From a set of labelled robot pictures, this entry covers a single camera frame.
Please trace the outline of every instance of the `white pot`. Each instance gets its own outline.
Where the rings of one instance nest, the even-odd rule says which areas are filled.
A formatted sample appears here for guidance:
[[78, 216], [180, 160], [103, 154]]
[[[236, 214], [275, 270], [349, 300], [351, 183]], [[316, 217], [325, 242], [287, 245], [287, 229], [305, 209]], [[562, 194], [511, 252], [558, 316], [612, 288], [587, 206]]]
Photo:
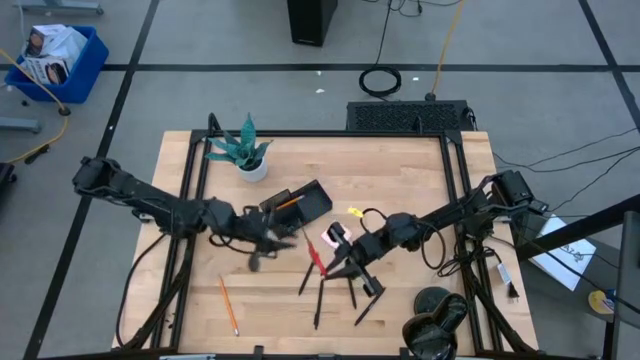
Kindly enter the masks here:
[[246, 181], [258, 182], [264, 179], [265, 176], [267, 176], [267, 159], [262, 158], [262, 162], [260, 163], [260, 166], [258, 166], [257, 168], [251, 171], [245, 171], [238, 167], [238, 172], [240, 173], [240, 176], [242, 176], [242, 178], [245, 179]]

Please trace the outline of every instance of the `black speaker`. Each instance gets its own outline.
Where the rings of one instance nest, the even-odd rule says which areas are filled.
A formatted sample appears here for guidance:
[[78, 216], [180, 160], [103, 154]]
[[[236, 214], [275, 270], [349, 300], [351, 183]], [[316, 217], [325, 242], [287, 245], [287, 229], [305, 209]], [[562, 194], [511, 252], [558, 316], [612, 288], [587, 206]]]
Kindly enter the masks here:
[[291, 40], [322, 46], [338, 0], [287, 0]]

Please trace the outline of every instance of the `yellow tag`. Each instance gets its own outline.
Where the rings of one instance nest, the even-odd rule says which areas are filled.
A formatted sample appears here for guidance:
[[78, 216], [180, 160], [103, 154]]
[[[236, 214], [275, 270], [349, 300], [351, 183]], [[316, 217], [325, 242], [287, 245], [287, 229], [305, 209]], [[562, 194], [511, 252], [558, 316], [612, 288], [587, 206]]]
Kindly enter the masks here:
[[347, 210], [350, 214], [353, 214], [357, 217], [364, 217], [364, 214], [362, 213], [362, 211], [356, 209], [356, 208], [349, 208]]

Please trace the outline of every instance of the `pencil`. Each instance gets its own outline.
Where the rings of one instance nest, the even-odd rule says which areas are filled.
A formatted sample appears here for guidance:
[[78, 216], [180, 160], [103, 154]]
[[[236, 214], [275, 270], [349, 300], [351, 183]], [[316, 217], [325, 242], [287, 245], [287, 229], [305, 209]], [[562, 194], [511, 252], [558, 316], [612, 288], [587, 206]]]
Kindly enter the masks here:
[[291, 199], [291, 200], [287, 201], [286, 203], [284, 203], [284, 204], [282, 204], [282, 205], [278, 205], [278, 207], [276, 207], [276, 210], [284, 209], [284, 208], [286, 208], [287, 206], [292, 205], [292, 204], [295, 204], [295, 203], [297, 203], [298, 201], [300, 201], [300, 200], [302, 200], [302, 199], [304, 199], [304, 195], [300, 195], [300, 196], [298, 196], [297, 198], [295, 198], [295, 199]]
[[224, 287], [224, 280], [222, 280], [222, 276], [218, 275], [220, 278], [220, 288], [222, 289], [222, 295], [224, 296], [224, 303], [227, 305], [227, 312], [229, 313], [229, 317], [231, 318], [231, 325], [233, 326], [233, 332], [236, 336], [240, 336], [240, 331], [238, 331], [238, 323], [236, 322], [236, 317], [233, 316], [233, 309], [231, 308], [231, 302], [229, 301], [229, 294], [227, 294], [227, 288]]

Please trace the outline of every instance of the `white paper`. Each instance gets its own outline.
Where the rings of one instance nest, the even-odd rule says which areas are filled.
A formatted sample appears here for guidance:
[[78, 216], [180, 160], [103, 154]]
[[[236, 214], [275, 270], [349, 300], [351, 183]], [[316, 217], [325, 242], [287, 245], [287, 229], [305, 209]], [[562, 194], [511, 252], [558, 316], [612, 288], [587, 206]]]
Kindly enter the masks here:
[[[566, 223], [560, 218], [552, 217], [547, 220], [546, 224], [542, 227], [538, 237], [560, 229], [565, 225]], [[595, 251], [595, 246], [587, 240], [582, 239], [561, 248], [551, 250], [550, 253], [571, 269], [577, 271], [579, 274], [583, 274], [591, 261], [592, 256], [590, 254], [595, 253]], [[531, 259], [531, 262], [559, 281], [562, 285], [566, 286], [569, 290], [573, 291], [576, 289], [576, 286], [578, 286], [580, 277], [560, 265], [551, 256], [547, 254], [540, 254], [538, 256], [534, 256]]]

